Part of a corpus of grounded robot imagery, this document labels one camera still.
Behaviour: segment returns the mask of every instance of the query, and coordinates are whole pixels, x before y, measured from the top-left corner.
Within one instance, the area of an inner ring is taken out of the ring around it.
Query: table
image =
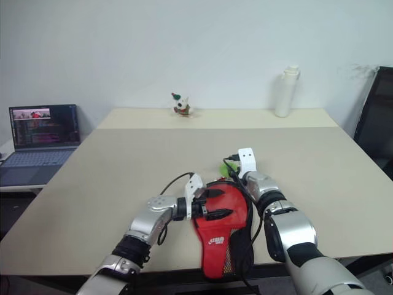
[[[269,110],[199,110],[185,118],[165,109],[114,109],[3,239],[0,272],[92,273],[149,197],[185,171],[216,179],[222,158],[241,147],[254,149],[258,169],[313,221],[324,254],[392,251],[393,182],[323,109],[294,110],[285,119]],[[256,264],[274,263],[263,233],[254,253]],[[143,272],[198,268],[201,246],[191,223],[172,222],[150,256]]]

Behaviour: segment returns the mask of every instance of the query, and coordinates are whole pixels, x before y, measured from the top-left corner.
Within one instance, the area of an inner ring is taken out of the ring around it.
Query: red bag
[[[208,189],[225,192],[217,197],[207,198],[206,208],[209,212],[223,208],[233,212],[222,219],[211,221],[207,221],[205,217],[194,219],[194,226],[203,247],[203,273],[210,280],[225,277],[235,279],[235,273],[241,268],[239,263],[244,257],[244,250],[251,241],[251,204],[246,202],[233,182],[216,181],[208,184]],[[252,249],[247,260],[249,269],[254,263]]]

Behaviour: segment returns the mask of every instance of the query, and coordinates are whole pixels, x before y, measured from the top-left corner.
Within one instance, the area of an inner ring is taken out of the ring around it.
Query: white bottle cap
[[[300,74],[299,66],[288,66],[284,70],[285,75],[298,76]]]

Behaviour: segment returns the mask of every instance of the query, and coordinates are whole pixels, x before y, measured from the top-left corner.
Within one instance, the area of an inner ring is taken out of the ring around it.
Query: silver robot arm
[[[77,295],[126,295],[133,290],[133,282],[150,257],[150,248],[160,232],[171,221],[204,216],[208,212],[206,197],[199,175],[194,174],[185,186],[184,197],[159,195],[151,198],[147,206],[134,218],[112,254],[78,291]]]
[[[268,252],[285,263],[299,295],[372,295],[349,270],[318,250],[311,221],[273,179],[257,171],[244,173],[243,179],[263,218]]]

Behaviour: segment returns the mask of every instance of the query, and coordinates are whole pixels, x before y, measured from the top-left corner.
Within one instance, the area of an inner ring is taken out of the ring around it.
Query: small figurine
[[[173,99],[176,100],[176,106],[173,108],[176,114],[188,116],[192,112],[189,105],[189,98],[182,98],[180,94],[172,93]]]

